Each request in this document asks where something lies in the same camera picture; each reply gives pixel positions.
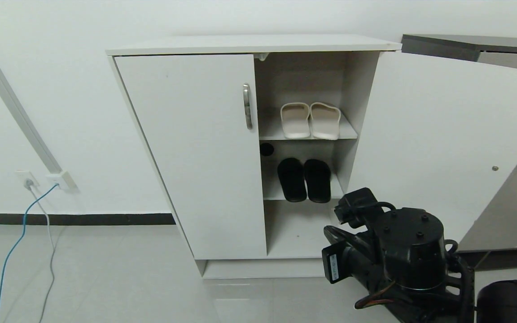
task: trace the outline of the white floor tile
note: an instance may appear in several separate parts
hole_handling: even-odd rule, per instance
[[[175,226],[53,227],[56,281],[44,323],[325,323],[396,319],[354,310],[365,289],[349,278],[202,280]],[[0,225],[0,270],[20,226]],[[8,263],[0,322],[34,323],[50,282],[45,227],[27,227]],[[476,291],[517,269],[476,273]]]

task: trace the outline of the closed cabinet door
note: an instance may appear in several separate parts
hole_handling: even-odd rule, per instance
[[[266,256],[253,56],[115,61],[195,259]]]
[[[349,190],[425,209],[460,241],[516,165],[516,69],[381,53]]]

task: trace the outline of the wall outlet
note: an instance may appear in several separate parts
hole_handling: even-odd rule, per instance
[[[47,180],[51,184],[59,184],[59,188],[64,191],[77,188],[75,182],[73,182],[73,179],[67,171],[62,171],[59,174],[48,174],[45,177],[47,177]]]
[[[22,185],[25,184],[25,180],[30,179],[33,182],[33,185],[32,185],[33,187],[36,188],[37,186],[39,186],[39,183],[37,182],[35,177],[33,177],[33,174],[31,174],[30,171],[17,170],[17,171],[15,171],[15,175],[17,176],[17,178],[19,178]]]

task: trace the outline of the black slipper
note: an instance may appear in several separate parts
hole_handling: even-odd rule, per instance
[[[330,167],[324,161],[307,160],[304,163],[304,179],[309,200],[316,203],[330,201]]]
[[[287,201],[302,202],[306,200],[304,171],[298,159],[287,158],[281,161],[279,167],[277,167],[277,172]]]

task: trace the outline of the metal handle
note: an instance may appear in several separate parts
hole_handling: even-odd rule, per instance
[[[246,83],[242,85],[242,99],[245,103],[246,128],[251,130],[253,120],[250,118],[250,86]]]

